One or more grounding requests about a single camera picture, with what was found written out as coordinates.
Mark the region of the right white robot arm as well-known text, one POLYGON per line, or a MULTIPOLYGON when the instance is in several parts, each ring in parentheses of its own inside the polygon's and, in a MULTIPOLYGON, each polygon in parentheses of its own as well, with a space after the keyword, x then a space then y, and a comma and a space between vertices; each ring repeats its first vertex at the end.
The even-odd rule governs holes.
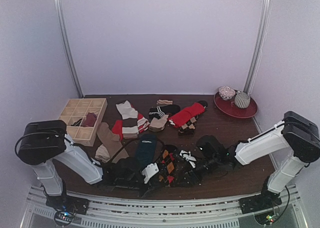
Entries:
POLYGON ((261 194, 256 198, 256 204, 265 209, 305 166, 319 159, 320 134, 315 123, 294 111, 287 111, 283 120, 269 130, 229 148, 224 148, 214 136, 209 135, 202 137, 196 147, 202 152, 203 160, 190 152, 180 153, 180 157, 191 165, 191 175, 200 174, 212 166, 234 171, 270 153, 290 149, 289 157, 266 179, 261 194))

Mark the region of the argyle black red orange sock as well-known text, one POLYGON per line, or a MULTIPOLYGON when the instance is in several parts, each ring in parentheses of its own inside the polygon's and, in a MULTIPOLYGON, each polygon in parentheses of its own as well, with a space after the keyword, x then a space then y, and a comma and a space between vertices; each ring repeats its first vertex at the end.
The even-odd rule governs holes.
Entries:
POLYGON ((160 182, 160 187, 192 187, 201 182, 195 168, 180 156, 180 151, 174 145, 163 147, 156 161, 159 173, 152 177, 160 182))

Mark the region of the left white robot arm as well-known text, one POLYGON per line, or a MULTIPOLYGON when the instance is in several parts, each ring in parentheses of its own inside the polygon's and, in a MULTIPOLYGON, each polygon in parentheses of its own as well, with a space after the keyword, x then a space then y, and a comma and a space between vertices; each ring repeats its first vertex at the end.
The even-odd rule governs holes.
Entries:
POLYGON ((113 162, 120 152, 106 164, 90 157, 84 146, 73 141, 67 133, 67 125, 61 120, 29 123, 14 146, 16 156, 30 165, 46 194, 61 210, 72 205, 66 195, 66 185, 58 175, 53 160, 57 160, 77 173, 89 185, 136 189, 140 196, 160 187, 156 164, 142 166, 137 158, 122 158, 113 162))

